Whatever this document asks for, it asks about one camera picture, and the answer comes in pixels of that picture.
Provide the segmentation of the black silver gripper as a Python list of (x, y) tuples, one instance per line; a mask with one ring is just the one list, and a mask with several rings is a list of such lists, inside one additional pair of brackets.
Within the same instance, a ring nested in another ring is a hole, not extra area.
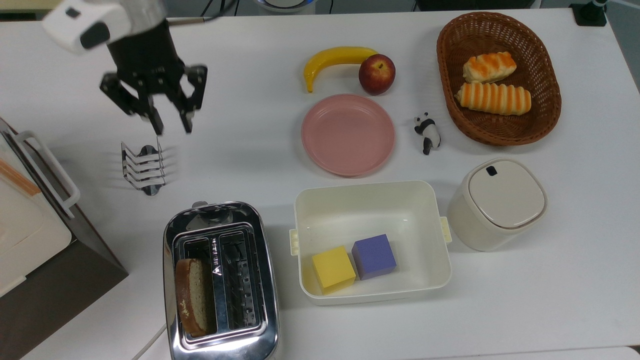
[[(205, 64), (185, 66), (171, 37), (169, 21), (161, 20), (151, 29), (108, 43), (107, 48), (115, 63), (116, 73), (107, 72), (103, 75), (99, 86), (103, 93), (129, 116), (137, 114), (149, 121), (155, 134), (161, 136), (164, 125), (146, 84), (142, 82), (136, 97), (122, 82), (135, 88), (139, 85), (138, 80), (142, 79), (150, 85), (152, 94), (164, 94), (166, 91), (160, 90), (159, 82), (162, 76), (163, 84), (175, 93), (173, 104), (179, 112), (183, 129), (187, 134), (192, 133), (195, 112), (202, 108), (208, 67)], [(193, 87), (190, 96), (186, 96), (182, 89), (183, 76)]]

